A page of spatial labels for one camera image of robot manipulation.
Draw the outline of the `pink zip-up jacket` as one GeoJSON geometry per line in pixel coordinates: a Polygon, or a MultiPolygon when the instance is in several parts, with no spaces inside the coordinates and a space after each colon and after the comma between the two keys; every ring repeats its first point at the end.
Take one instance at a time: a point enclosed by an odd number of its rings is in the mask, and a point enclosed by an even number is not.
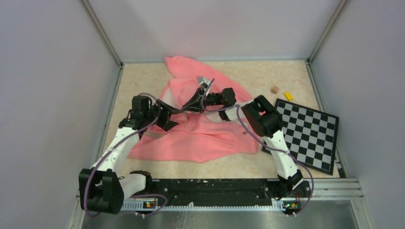
{"type": "MultiPolygon", "coordinates": [[[[200,61],[184,56],[166,56],[173,76],[160,94],[170,105],[183,106],[198,88],[199,76],[214,79],[213,92],[232,88],[238,102],[252,100],[240,84],[200,61]]],[[[183,113],[171,118],[178,125],[168,132],[152,126],[136,143],[128,157],[154,161],[206,162],[237,153],[255,154],[258,142],[246,133],[238,120],[222,121],[218,113],[183,113]]]]}

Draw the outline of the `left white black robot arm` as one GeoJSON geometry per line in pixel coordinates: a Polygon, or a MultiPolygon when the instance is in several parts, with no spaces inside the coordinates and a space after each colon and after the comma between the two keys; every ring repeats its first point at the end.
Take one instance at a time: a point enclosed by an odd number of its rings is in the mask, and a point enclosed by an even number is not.
{"type": "Polygon", "coordinates": [[[81,208],[91,217],[98,213],[117,214],[124,200],[133,194],[151,195],[153,184],[148,181],[149,173],[136,171],[123,178],[118,174],[131,149],[148,128],[156,125],[167,132],[178,125],[171,116],[182,113],[180,109],[160,99],[153,101],[145,94],[134,96],[131,105],[106,151],[90,168],[79,173],[81,208]]]}

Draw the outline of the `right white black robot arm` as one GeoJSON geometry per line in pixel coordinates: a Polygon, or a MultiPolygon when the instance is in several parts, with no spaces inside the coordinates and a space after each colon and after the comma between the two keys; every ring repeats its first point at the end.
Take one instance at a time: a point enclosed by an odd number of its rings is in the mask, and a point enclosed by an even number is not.
{"type": "Polygon", "coordinates": [[[280,193],[269,191],[277,200],[294,196],[296,200],[310,187],[303,186],[304,177],[299,169],[301,163],[292,156],[282,130],[282,116],[262,95],[246,103],[239,103],[233,88],[211,92],[208,85],[200,86],[181,109],[185,112],[218,112],[224,121],[238,120],[255,140],[268,149],[274,159],[280,193]]]}

